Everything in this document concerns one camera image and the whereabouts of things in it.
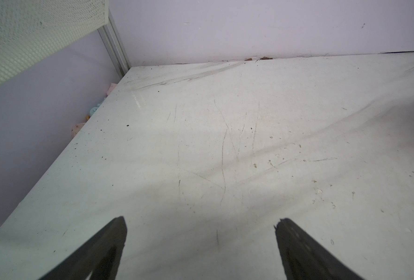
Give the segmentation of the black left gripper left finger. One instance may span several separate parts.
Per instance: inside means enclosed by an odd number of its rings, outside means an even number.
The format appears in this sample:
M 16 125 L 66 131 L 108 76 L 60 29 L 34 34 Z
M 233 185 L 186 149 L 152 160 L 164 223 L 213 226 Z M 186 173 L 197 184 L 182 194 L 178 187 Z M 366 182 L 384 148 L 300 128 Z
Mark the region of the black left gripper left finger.
M 114 218 L 41 279 L 114 280 L 126 238 L 124 217 Z

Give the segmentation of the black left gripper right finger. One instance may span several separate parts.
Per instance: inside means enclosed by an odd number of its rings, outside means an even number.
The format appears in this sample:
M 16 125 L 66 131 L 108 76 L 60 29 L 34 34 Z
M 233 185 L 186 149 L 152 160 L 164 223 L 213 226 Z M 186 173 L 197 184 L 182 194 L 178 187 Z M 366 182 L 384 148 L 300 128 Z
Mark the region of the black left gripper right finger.
M 281 219 L 275 235 L 287 279 L 361 279 L 291 219 Z

